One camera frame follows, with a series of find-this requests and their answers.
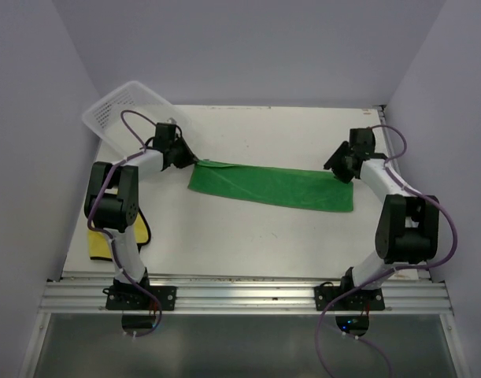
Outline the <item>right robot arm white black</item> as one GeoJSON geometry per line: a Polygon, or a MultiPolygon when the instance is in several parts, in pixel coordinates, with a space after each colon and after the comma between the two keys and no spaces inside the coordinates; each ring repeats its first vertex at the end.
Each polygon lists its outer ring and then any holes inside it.
{"type": "Polygon", "coordinates": [[[416,192],[393,170],[391,159],[376,151],[373,128],[352,128],[349,139],[324,164],[342,183],[365,183],[383,205],[375,233],[374,251],[341,279],[339,300],[356,309],[367,291],[406,266],[431,260],[438,249],[437,199],[416,192]]]}

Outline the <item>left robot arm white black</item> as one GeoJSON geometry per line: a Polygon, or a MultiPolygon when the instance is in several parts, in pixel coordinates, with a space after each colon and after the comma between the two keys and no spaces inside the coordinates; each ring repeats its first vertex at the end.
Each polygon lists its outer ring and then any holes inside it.
{"type": "Polygon", "coordinates": [[[114,281],[129,284],[124,300],[134,309],[147,307],[152,299],[151,289],[142,283],[146,266],[135,240],[139,182],[170,166],[183,169],[197,161],[180,126],[157,123],[154,136],[139,151],[119,161],[97,161],[91,167],[84,203],[87,226],[107,241],[115,264],[114,281]]]}

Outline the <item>green microfiber towel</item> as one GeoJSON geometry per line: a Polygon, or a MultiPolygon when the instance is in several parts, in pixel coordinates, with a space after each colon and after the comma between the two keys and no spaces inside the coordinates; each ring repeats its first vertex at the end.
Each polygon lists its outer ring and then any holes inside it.
{"type": "Polygon", "coordinates": [[[201,160],[188,188],[222,198],[329,213],[353,212],[353,184],[330,172],[201,160]]]}

